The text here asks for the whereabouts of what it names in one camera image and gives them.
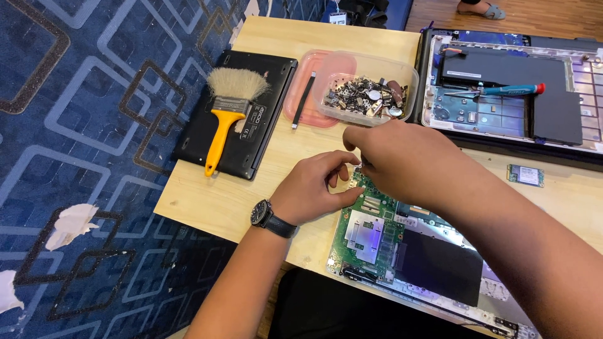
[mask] screwdriver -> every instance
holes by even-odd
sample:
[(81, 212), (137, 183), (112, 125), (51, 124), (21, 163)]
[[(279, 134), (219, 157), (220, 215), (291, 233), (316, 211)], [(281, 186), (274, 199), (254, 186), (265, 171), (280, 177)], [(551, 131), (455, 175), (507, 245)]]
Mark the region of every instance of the screwdriver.
[(545, 88), (546, 88), (545, 84), (517, 85), (517, 86), (483, 88), (480, 90), (470, 90), (467, 92), (444, 93), (444, 95), (457, 95), (457, 94), (525, 95), (525, 94), (533, 94), (533, 93), (542, 94), (545, 92)]

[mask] yellow brush handle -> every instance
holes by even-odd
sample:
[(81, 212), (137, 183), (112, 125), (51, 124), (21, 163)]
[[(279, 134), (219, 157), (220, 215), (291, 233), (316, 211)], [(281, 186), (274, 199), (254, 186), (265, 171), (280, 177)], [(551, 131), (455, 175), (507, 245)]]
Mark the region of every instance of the yellow brush handle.
[(230, 125), (237, 120), (245, 119), (245, 115), (243, 113), (228, 112), (217, 109), (212, 109), (212, 113), (218, 117), (219, 123), (218, 130), (216, 131), (216, 135), (213, 137), (212, 145), (209, 147), (209, 153), (207, 154), (207, 159), (205, 160), (206, 177), (210, 177), (213, 174), (213, 171), (216, 170), (216, 166), (218, 166), (218, 161), (220, 161), (220, 157), (222, 156), (224, 143), (226, 142), (226, 134), (228, 134)]

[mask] black pants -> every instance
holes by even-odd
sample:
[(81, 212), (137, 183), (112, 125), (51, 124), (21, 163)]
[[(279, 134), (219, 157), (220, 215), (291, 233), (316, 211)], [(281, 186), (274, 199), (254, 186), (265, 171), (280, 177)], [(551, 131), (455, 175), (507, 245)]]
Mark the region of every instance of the black pants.
[(488, 336), (302, 268), (280, 281), (268, 339)]

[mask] pink container lid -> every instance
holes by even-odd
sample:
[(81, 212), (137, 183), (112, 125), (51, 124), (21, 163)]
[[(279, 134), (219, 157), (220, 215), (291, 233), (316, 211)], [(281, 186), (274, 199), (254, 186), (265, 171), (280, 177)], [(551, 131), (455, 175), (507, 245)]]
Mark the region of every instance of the pink container lid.
[[(284, 113), (289, 120), (293, 120), (297, 106), (300, 103), (300, 99), (303, 95), (303, 91), (306, 89), (308, 80), (312, 75), (312, 71), (315, 71), (316, 79), (314, 80), (314, 86), (325, 87), (326, 83), (321, 84), (320, 82), (328, 81), (326, 77), (321, 77), (318, 74), (320, 69), (328, 67), (329, 70), (333, 69), (335, 72), (354, 74), (356, 71), (356, 60), (351, 58), (344, 58), (337, 60), (337, 63), (324, 65), (324, 57), (329, 55), (331, 51), (325, 51), (322, 49), (311, 49), (300, 60), (300, 64), (295, 72), (291, 87), (285, 98)], [(331, 118), (320, 113), (314, 103), (314, 100), (308, 98), (303, 110), (301, 111), (300, 123), (306, 125), (312, 125), (316, 127), (331, 127), (339, 122), (339, 119)]]

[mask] sandal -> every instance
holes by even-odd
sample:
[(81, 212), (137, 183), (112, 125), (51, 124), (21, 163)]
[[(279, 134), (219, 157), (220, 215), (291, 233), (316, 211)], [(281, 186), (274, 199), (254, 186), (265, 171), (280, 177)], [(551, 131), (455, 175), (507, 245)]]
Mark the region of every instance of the sandal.
[(460, 15), (479, 15), (479, 16), (483, 16), (486, 19), (490, 19), (490, 20), (502, 20), (504, 19), (507, 14), (505, 13), (505, 11), (501, 10), (498, 5), (493, 5), (489, 2), (486, 2), (486, 4), (490, 5), (490, 8), (488, 8), (488, 10), (486, 11), (486, 13), (484, 14), (479, 14), (479, 13), (474, 13), (474, 12), (469, 12), (469, 11), (456, 11), (457, 14)]

